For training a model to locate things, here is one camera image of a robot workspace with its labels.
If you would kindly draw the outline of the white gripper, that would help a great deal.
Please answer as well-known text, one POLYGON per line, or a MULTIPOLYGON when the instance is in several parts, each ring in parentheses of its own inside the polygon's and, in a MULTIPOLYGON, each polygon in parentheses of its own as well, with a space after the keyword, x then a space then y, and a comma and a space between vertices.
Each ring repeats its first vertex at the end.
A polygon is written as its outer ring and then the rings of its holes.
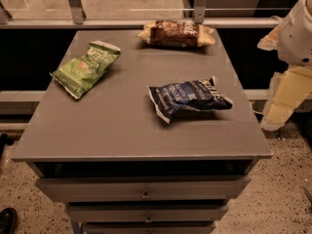
POLYGON ((272 97, 265 103, 260 127, 269 132, 282 128, 312 93, 312 0, 298 0, 283 19, 258 43, 264 51, 276 50, 290 65, 271 79, 272 97))

